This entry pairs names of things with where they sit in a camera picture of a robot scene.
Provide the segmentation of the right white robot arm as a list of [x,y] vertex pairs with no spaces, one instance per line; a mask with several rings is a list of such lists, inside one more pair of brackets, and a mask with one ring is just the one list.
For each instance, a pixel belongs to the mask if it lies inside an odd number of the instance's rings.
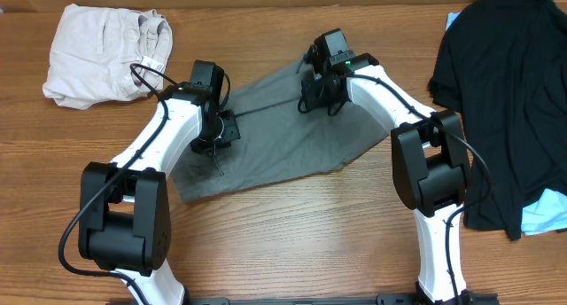
[[456,115],[413,99],[368,53],[310,51],[300,63],[313,68],[301,83],[300,112],[325,106],[333,115],[351,102],[390,133],[394,187],[416,220],[420,271],[413,302],[471,304],[459,239],[470,165]]

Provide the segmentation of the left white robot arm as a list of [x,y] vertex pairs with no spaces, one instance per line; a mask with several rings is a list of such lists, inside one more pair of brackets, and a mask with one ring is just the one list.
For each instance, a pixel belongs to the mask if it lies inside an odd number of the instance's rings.
[[167,179],[190,143],[211,144],[224,133],[221,87],[201,81],[167,87],[135,141],[111,162],[91,162],[82,172],[79,253],[119,277],[137,304],[189,300],[167,261]]

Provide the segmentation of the grey shorts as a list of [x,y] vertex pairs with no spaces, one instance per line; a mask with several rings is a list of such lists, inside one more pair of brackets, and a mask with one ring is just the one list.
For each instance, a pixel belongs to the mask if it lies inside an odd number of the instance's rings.
[[387,131],[364,109],[346,103],[335,116],[297,109],[299,62],[231,92],[227,108],[240,137],[211,155],[186,149],[171,177],[183,202],[339,170],[381,142]]

